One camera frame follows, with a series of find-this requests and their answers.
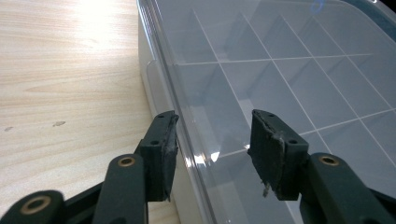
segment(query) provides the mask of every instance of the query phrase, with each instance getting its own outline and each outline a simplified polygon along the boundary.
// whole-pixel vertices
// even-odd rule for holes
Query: transparent storage container
[[[253,108],[287,122],[309,153],[343,158],[367,187],[396,198],[396,23],[379,1],[139,7],[151,55],[141,63],[156,63],[156,77],[144,68],[151,108],[181,116],[179,165],[204,222],[302,223],[299,202],[262,197],[247,154]]]

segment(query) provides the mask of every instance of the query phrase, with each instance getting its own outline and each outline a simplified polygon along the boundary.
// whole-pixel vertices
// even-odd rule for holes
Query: light wood tabletop
[[[0,1],[0,216],[42,189],[105,178],[151,123],[135,0]],[[150,223],[179,223],[150,203]]]

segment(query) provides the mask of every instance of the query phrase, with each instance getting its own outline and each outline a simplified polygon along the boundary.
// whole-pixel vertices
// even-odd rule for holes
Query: screw hole
[[[134,164],[134,158],[132,157],[124,157],[122,159],[119,160],[119,166],[131,166]]]
[[[50,204],[50,197],[41,195],[34,197],[33,199],[27,201],[21,208],[21,213],[24,215],[32,215],[37,213]]]
[[[332,158],[332,157],[328,157],[328,156],[322,156],[319,159],[321,162],[323,162],[326,165],[336,166],[336,165],[340,164],[338,162],[338,160],[336,160],[335,158]]]

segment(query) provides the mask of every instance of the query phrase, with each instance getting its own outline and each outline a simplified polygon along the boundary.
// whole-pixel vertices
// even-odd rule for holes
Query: plastic organizer box
[[[369,0],[139,4],[156,73],[182,118],[180,165],[204,222],[302,223],[299,202],[262,197],[247,154],[253,108],[287,122],[309,153],[343,158],[369,188],[396,198],[396,23],[388,8]]]

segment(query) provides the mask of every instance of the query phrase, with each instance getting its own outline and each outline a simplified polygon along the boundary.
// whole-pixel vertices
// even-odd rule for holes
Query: compartment divider
[[[392,158],[389,156],[388,152],[381,146],[381,144],[376,140],[376,138],[374,137],[374,135],[371,133],[371,131],[367,128],[366,124],[363,122],[363,120],[361,119],[361,117],[358,115],[358,113],[356,112],[356,110],[353,108],[353,106],[349,103],[349,101],[347,100],[347,98],[344,96],[344,94],[341,93],[341,91],[339,90],[339,88],[335,85],[335,83],[332,81],[332,79],[329,77],[329,75],[326,73],[326,71],[322,68],[322,66],[318,63],[317,59],[314,57],[314,60],[316,62],[316,64],[320,67],[320,69],[322,70],[322,72],[326,75],[326,78],[330,80],[330,82],[334,85],[334,87],[336,88],[336,90],[338,91],[338,93],[341,95],[341,97],[346,101],[347,105],[349,106],[349,108],[352,110],[352,112],[355,114],[355,116],[357,117],[357,119],[359,120],[360,124],[364,127],[365,131],[370,134],[370,136],[374,139],[374,141],[376,142],[376,144],[379,146],[379,148],[382,150],[382,152],[386,155],[386,157],[389,159],[389,161],[392,163],[392,165],[396,168],[396,163],[395,161],[392,160]]]

